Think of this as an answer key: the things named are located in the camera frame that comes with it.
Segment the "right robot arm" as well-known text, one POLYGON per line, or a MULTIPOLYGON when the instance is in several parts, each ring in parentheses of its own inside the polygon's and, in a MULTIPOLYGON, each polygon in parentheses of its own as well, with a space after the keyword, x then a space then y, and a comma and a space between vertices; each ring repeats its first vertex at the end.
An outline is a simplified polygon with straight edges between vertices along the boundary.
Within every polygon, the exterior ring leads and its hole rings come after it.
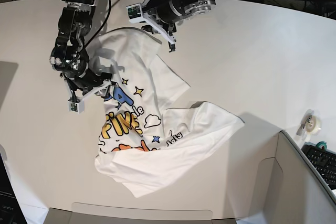
POLYGON ((112 86, 112 74, 95 74, 89 68, 89 43, 85 37, 92 29, 96 0, 62 0, 63 8, 58 22, 58 36, 50 55, 52 68, 60 73, 70 91, 70 102, 79 102, 76 91, 83 95, 95 94, 107 98, 112 86))

